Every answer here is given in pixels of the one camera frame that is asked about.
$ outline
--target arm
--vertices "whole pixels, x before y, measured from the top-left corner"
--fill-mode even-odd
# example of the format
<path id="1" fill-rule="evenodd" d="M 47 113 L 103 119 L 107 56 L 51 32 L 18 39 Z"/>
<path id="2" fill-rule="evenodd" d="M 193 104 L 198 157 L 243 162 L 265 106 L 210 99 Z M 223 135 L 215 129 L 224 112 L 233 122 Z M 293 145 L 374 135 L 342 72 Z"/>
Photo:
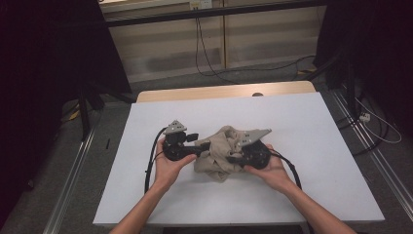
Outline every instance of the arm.
<path id="1" fill-rule="evenodd" d="M 156 155 L 162 152 L 161 139 L 157 143 Z M 172 162 L 164 153 L 156 158 L 155 182 L 149 188 L 148 192 L 143 195 L 140 201 L 131 209 L 131 211 L 112 229 L 110 233 L 139 233 L 149 215 L 155 210 L 161 198 L 175 183 L 180 170 L 190 162 L 196 159 L 196 155 L 188 155 L 182 160 Z"/>
<path id="2" fill-rule="evenodd" d="M 256 170 L 251 166 L 245 166 L 244 169 L 261 177 L 270 187 L 284 194 L 310 222 L 316 233 L 356 233 L 297 187 L 286 173 L 280 158 L 271 157 L 268 166 L 262 170 Z"/>

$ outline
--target table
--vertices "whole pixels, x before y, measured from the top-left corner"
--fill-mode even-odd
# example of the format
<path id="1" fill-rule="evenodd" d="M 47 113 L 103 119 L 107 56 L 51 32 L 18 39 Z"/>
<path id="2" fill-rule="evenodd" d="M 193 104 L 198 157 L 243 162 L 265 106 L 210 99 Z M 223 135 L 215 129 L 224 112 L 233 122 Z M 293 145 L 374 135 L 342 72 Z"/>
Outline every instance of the table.
<path id="1" fill-rule="evenodd" d="M 282 95 L 289 92 L 293 95 Z M 264 97 L 250 97 L 254 93 Z M 216 114 L 214 111 L 221 115 L 207 118 Z M 273 133 L 263 141 L 271 142 L 296 166 L 303 189 L 322 206 L 345 221 L 384 219 L 321 96 L 311 83 L 293 82 L 139 95 L 94 224 L 116 224 L 143 195 L 152 141 L 175 117 L 188 128 L 188 134 L 196 132 L 200 138 L 214 134 L 224 122 L 243 130 L 270 127 Z M 148 219 L 148 224 L 160 226 L 303 222 L 303 216 L 283 195 L 255 176 L 231 175 L 224 183 L 217 183 L 207 175 L 194 173 L 190 166 L 181 171 Z"/>

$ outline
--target electrical outlet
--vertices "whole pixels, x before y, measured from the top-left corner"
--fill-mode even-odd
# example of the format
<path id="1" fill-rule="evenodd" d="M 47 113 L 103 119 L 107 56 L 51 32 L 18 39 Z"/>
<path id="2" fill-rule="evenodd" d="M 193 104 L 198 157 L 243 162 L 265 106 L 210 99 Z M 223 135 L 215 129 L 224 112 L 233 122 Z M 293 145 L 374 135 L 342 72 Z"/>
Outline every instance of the electrical outlet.
<path id="1" fill-rule="evenodd" d="M 212 8 L 212 0 L 200 0 L 200 9 Z"/>
<path id="2" fill-rule="evenodd" d="M 201 2 L 200 0 L 191 0 L 189 1 L 189 10 L 194 11 L 201 9 Z"/>

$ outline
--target crumpled fabric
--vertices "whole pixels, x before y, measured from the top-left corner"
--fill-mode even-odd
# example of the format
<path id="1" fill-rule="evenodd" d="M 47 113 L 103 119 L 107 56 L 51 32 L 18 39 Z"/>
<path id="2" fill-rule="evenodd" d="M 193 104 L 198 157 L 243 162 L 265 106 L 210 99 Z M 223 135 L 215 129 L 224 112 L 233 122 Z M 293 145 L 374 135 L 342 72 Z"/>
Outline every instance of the crumpled fabric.
<path id="1" fill-rule="evenodd" d="M 196 146 L 210 142 L 210 148 L 201 153 L 195 161 L 194 171 L 206 173 L 218 182 L 224 182 L 232 173 L 244 172 L 240 165 L 231 164 L 225 158 L 227 156 L 242 157 L 242 148 L 237 143 L 243 132 L 231 126 L 224 126 L 216 134 L 195 141 Z"/>

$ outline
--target forearm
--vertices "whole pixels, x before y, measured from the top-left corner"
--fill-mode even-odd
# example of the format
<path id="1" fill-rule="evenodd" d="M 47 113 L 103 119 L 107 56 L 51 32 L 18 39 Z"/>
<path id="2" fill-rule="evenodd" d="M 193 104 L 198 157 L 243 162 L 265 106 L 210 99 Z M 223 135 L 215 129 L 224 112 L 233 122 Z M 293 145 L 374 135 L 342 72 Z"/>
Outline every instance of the forearm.
<path id="1" fill-rule="evenodd" d="M 139 233 L 167 191 L 164 186 L 154 184 L 110 233 Z"/>
<path id="2" fill-rule="evenodd" d="M 287 186 L 283 193 L 310 222 L 316 233 L 356 233 L 335 215 L 305 194 L 295 184 Z"/>

